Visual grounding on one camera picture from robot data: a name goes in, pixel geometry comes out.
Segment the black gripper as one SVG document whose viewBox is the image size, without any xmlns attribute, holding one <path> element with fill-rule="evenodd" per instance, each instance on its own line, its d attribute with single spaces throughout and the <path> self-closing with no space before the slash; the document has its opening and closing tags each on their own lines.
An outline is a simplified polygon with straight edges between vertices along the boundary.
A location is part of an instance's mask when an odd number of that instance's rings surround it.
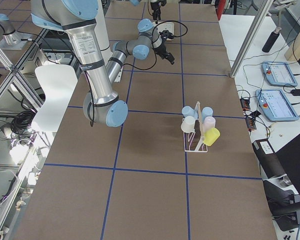
<svg viewBox="0 0 300 240">
<path fill-rule="evenodd" d="M 171 65 L 175 63 L 175 57 L 170 52 L 167 52 L 166 46 L 164 44 L 156 47 L 155 53 L 159 57 L 161 57 L 161 59 L 167 59 Z"/>
<path fill-rule="evenodd" d="M 151 9 L 154 13 L 158 13 L 160 11 L 161 4 L 158 1 L 157 2 L 151 2 L 150 6 L 151 6 Z"/>
</svg>

